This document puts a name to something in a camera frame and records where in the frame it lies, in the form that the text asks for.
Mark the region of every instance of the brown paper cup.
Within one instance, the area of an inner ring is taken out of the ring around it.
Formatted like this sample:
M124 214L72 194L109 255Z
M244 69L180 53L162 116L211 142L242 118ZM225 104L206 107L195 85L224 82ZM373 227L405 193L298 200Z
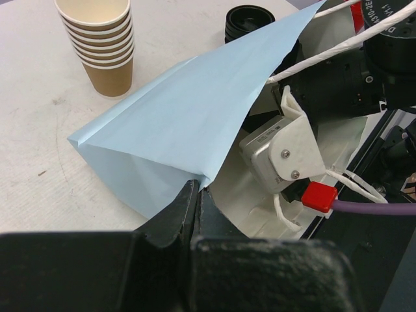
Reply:
M124 55L127 52L127 50L130 49L132 45L133 45L133 40L130 40L129 43L123 46L121 49L114 51L114 52L110 52L110 53L95 53L95 52L84 50L83 48L78 47L76 45L73 45L73 47L75 48L75 52L82 54L84 57L94 59L94 60L111 60L111 59L117 59L118 57Z
M130 57L130 55L133 53L134 49L135 49L135 45L132 44L131 47L127 51L124 51L118 57L109 57L109 58L104 59L104 60L99 60L97 58L86 57L85 55L83 55L82 53L80 53L76 49L75 49L75 53L79 56L79 58L81 60L84 60L89 64L93 64L93 65L96 65L96 66L114 66L114 65L118 65L119 63L122 63L126 59L128 59Z
M131 88L133 55L114 68L99 68L86 63L83 66L94 88L104 96L121 96Z
M130 0L55 0L59 14L88 31L106 31L123 23Z
M118 42L121 42L124 39L126 39L129 36L131 29L133 28L133 23L130 19L129 25L121 33L115 36L110 36L109 38L96 38L96 39L80 36L79 34L76 34L72 30L70 30L67 26L65 26L65 28L72 38L84 44L88 44L90 46L96 46L96 47L105 47L105 46L111 46L111 45L117 44Z
M89 44L84 44L80 41L78 41L77 39L75 39L74 37L70 36L70 40L72 45L76 48L76 49L84 49L87 52L91 52L91 53L113 53L116 52L120 49L123 49L125 46L128 46L130 41L133 41L133 36L134 36L134 32L133 30L129 33L129 36L127 36L126 39L124 39L123 41L117 43L117 44L113 44L108 45L108 46L104 46L104 47L96 47L93 45L89 45Z
M79 35L83 38L90 38L90 39L107 39L115 37L121 33L123 33L129 26L131 21L131 15L127 17L127 19L120 24L118 27L110 29L109 31L85 31L83 29L77 28L69 24L65 19L62 19L65 24L65 28L73 31L75 34Z

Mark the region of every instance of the screw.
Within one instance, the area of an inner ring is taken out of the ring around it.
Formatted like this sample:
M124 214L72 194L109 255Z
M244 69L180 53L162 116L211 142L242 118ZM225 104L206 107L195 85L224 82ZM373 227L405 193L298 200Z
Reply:
M385 195L387 194L385 187L383 185L380 185L378 183L374 183L372 185L372 187L374 187L376 189L377 192L380 193L381 196L385 197Z
M300 173L299 171L294 171L292 172L292 179L298 179L300 177Z
M402 36L408 37L411 34L411 28L404 27L400 30L400 32L402 33Z
M289 158L289 156L291 155L290 151L288 151L287 149L284 149L283 151L281 151L281 157L282 158Z
M372 77L372 76L367 76L366 78L365 78L365 82L366 83L372 83L374 81L374 78Z

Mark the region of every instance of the cup rim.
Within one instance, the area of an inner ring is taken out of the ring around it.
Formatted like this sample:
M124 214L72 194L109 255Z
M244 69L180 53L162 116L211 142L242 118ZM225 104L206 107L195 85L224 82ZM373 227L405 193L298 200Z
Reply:
M115 33L116 31L119 31L120 29L123 29L131 20L131 13L129 11L127 18L125 19L125 21L123 21L123 23L107 31L86 31L85 29L78 28L72 25L71 23L68 23L68 21L64 18L64 16L61 16L61 19L62 19L62 22L65 24L65 26L67 26L72 31L77 31L78 33L83 33L83 34L90 34L92 36L100 36L102 34L112 34L112 33Z
M82 58L82 59L84 59L84 60L86 60L86 61L88 61L88 62L93 62L93 63L98 63L98 64L108 64L108 63L118 62L119 60L124 59L124 58L126 57L126 55L130 54L130 53L134 50L134 48L135 48L135 44L133 43L133 44L131 45L131 47L129 48L129 50L128 50L127 52L123 53L123 55L122 55L122 56L120 56L120 57L116 57L116 58L112 58L112 59L110 59L110 60L96 60L96 59L94 59L94 58L86 57L85 55L83 55L83 54L81 54L80 52L78 52L76 49L75 49L75 53L76 53L76 54L77 54L80 58Z
M131 0L127 0L127 6L125 8L125 10L117 17L114 18L110 21L105 21L103 23L89 23L89 22L85 22L85 21L79 21L78 19L72 18L69 15L65 14L60 7L58 6L57 0L54 0L55 6L59 12L60 15L62 15L63 17L65 17L68 21L71 21L73 23L82 25L82 26L89 26L89 27L99 27L99 26L107 26L107 25L111 25L113 23L116 23L117 21L120 21L126 14L127 12L130 10L130 6L131 6Z
M119 63L117 65L114 65L114 66L97 66L97 65L93 65L91 63L88 63L87 61L85 61L83 59L81 59L81 62L84 65L87 65L87 66L89 66L91 68L95 68L97 70L115 70L116 68L122 67L122 66L126 65L128 62L130 62L133 59L133 56L134 55L135 55L135 52L133 50L133 52L131 53L130 57L127 60L125 60L124 62Z
M70 36L70 40L71 40L72 45L76 44L76 45L81 46L81 47L84 47L86 49L91 49L91 50L111 50L111 49L116 49L116 48L124 45L129 40L133 40L134 39L133 38L133 34L134 34L134 28L131 29L131 32L130 32L129 36L127 36L123 41L120 41L117 44L113 44L112 46L111 45L106 45L105 47L97 47L95 45L88 45L88 44L85 44L83 42L78 41L77 39L75 39L72 36Z
M76 34L75 32L73 32L71 29L67 28L67 26L65 26L65 28L66 28L66 31L68 31L68 33L71 36L75 37L78 40L84 40L84 41L87 41L87 42L92 42L93 44L103 44L105 42L112 42L112 41L115 41L117 39L123 38L123 36L128 34L129 31L131 29L133 29L133 20L130 19L129 26L123 32L118 34L117 36L110 37L110 38L103 38L103 39L91 39L91 38L87 38L87 37L84 37L84 36L80 36L79 34Z
M125 46L123 46L120 50L117 50L117 51L115 51L115 52L110 52L110 53L94 53L94 52L90 52L90 51L88 51L88 50L84 50L83 48L81 48L81 47L79 47L79 46L77 46L77 45L72 45L72 46L73 46L73 48L74 48L75 50L78 50L79 52L82 52L82 53L88 54L88 55L90 55L90 56L92 56L92 57L112 57L113 55L120 54L121 52L123 52L123 51L125 51L125 50L129 49L129 48L130 48L130 46L131 46L132 44L134 44L134 40L133 40L133 39L131 39L131 42L127 43L127 44L126 44Z

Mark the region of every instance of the red connector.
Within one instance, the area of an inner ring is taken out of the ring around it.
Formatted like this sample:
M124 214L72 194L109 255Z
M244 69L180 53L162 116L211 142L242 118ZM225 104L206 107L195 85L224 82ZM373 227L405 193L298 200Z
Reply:
M351 6L352 19L354 20L354 28L356 34L364 27L364 18L361 11L361 2Z
M338 190L335 187L312 181L302 196L302 203L306 207L327 213L337 196Z

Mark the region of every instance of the white cable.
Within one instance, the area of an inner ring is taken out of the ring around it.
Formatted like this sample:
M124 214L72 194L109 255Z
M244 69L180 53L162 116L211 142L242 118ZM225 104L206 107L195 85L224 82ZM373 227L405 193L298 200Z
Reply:
M379 199L376 196L370 194L366 190L363 190L357 183L349 180L349 178L343 176L342 174L338 174L337 172L333 172L331 170L326 170L326 174L328 174L330 177L333 177L334 179L338 180L343 185L348 187L350 190L353 190L354 192L357 192L358 194L366 197L370 201L372 201L374 203L384 203L381 199Z
M344 3L341 3L340 5L334 6L333 8L329 8L329 9L327 9L325 11L316 13L315 16L313 17L313 19L315 19L315 18L321 18L323 16L327 16L327 15L329 15L331 13L334 13L334 12L337 12L339 10L342 10L343 8L350 7L350 6L356 4L356 3L360 2L360 1L361 0L348 0L348 1L345 1Z
M369 185L362 177L359 175L351 172L350 170L345 170L345 174L348 175L351 179L353 179L355 182L357 182L359 185L361 185L364 189L366 189L368 192L370 192L372 195L379 198L383 203L389 203L383 195L381 195L377 190L372 186Z
M339 53L353 49L354 47L358 46L360 43L364 42L365 40L368 40L376 36L377 34L385 31L386 29L389 29L390 27L396 25L402 20L408 18L414 12L416 12L416 1L413 0L411 3L406 5L403 9L389 16L388 18L383 19L381 22L377 23L376 25L373 25L372 27L366 29L361 34L358 34L352 38L349 38L345 40L344 42L337 44L335 47L325 52L322 52L318 55L315 55L314 57L310 57L306 60L303 60L299 62L298 64L295 64L294 66L290 67L289 69L275 76L270 77L269 79L267 79L266 84L276 83L284 78L288 78L291 75L294 75L304 70L305 68L316 65L319 62L322 62L323 60L330 59L331 57L338 55Z
M278 220L282 221L291 231L299 232L302 227L293 223L289 219L286 219L285 215L283 214L283 210L281 210L279 194L273 195L273 202L274 202L274 208L276 210L276 214L278 216Z

